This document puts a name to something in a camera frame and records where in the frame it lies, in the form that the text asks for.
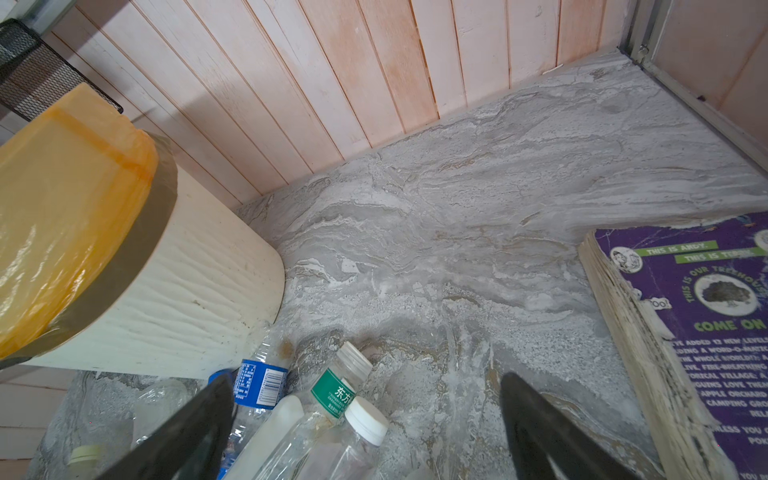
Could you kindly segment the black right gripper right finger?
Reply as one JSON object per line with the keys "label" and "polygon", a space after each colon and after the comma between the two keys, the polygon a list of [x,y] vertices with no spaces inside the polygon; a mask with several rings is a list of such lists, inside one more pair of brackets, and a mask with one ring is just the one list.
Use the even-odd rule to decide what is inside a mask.
{"label": "black right gripper right finger", "polygon": [[636,477],[515,373],[501,379],[500,407],[519,479]]}

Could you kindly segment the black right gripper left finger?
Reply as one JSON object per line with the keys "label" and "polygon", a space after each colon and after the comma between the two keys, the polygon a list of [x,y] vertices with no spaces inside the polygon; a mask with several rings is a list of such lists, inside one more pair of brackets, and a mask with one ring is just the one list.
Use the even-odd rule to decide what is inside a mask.
{"label": "black right gripper left finger", "polygon": [[233,381],[221,375],[102,479],[216,479],[234,421]]}

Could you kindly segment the clear bottle white cap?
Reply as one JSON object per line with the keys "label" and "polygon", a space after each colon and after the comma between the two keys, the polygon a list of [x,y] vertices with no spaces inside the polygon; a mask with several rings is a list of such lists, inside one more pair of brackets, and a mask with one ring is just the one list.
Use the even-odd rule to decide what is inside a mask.
{"label": "clear bottle white cap", "polygon": [[373,474],[388,419],[360,396],[346,408],[344,418],[310,448],[291,479],[368,479]]}

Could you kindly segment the clear bottle green label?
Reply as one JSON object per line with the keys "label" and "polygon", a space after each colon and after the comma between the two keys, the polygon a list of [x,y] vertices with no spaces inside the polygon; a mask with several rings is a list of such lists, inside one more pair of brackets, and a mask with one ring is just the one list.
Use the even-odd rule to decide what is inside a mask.
{"label": "clear bottle green label", "polygon": [[313,443],[341,419],[373,366],[346,341],[310,389],[284,396],[224,479],[288,479]]}

